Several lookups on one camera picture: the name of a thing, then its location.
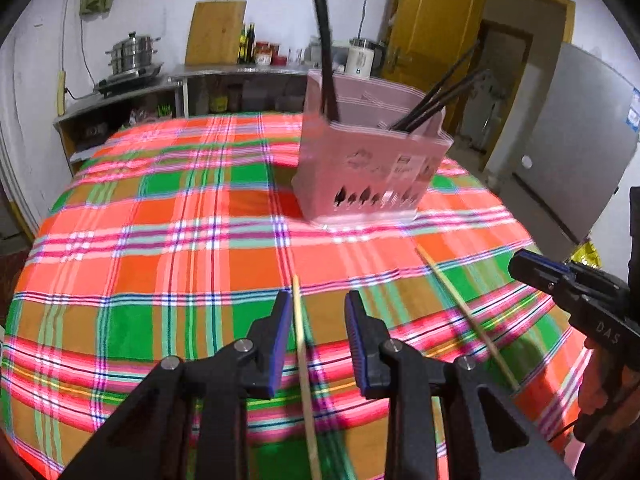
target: wooden cutting board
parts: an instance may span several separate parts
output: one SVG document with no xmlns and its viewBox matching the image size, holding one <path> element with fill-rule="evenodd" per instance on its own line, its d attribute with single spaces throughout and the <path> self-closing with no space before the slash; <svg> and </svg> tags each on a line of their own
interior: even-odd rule
<svg viewBox="0 0 640 480">
<path fill-rule="evenodd" d="M 196 2 L 184 64 L 236 64 L 245 8 L 245 0 Z"/>
</svg>

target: red container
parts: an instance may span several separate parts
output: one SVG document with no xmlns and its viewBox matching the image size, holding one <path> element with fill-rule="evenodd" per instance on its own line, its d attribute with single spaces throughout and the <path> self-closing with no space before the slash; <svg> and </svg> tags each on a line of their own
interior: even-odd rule
<svg viewBox="0 0 640 480">
<path fill-rule="evenodd" d="M 271 58 L 271 64 L 285 66 L 287 64 L 287 56 L 274 56 Z"/>
</svg>

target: blue sticker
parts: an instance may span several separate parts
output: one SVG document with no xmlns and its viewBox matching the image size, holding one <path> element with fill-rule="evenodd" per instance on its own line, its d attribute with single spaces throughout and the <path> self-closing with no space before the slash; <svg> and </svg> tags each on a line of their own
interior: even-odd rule
<svg viewBox="0 0 640 480">
<path fill-rule="evenodd" d="M 633 110 L 633 108 L 629 108 L 629 113 L 626 116 L 626 124 L 628 124 L 635 133 L 640 131 L 640 114 Z"/>
<path fill-rule="evenodd" d="M 628 124 L 635 133 L 640 132 L 640 90 L 637 88 L 634 88 L 629 113 L 626 115 L 626 124 Z"/>
</svg>

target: door handle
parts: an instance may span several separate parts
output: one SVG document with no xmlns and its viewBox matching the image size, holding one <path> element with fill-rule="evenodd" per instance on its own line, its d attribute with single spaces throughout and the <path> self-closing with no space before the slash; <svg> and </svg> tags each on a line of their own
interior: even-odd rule
<svg viewBox="0 0 640 480">
<path fill-rule="evenodd" d="M 387 68 L 393 72 L 396 69 L 396 65 L 398 62 L 401 64 L 411 63 L 414 60 L 413 57 L 408 56 L 407 54 L 403 54 L 402 50 L 399 47 L 396 47 L 392 50 L 391 56 L 387 58 L 386 66 Z"/>
</svg>

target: power strip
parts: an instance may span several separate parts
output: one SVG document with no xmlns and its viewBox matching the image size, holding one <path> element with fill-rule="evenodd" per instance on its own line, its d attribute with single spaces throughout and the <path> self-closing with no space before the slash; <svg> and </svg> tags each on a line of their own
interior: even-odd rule
<svg viewBox="0 0 640 480">
<path fill-rule="evenodd" d="M 66 72 L 61 70 L 58 72 L 58 89 L 56 91 L 56 110 L 58 111 L 58 117 L 65 114 L 65 85 Z"/>
</svg>

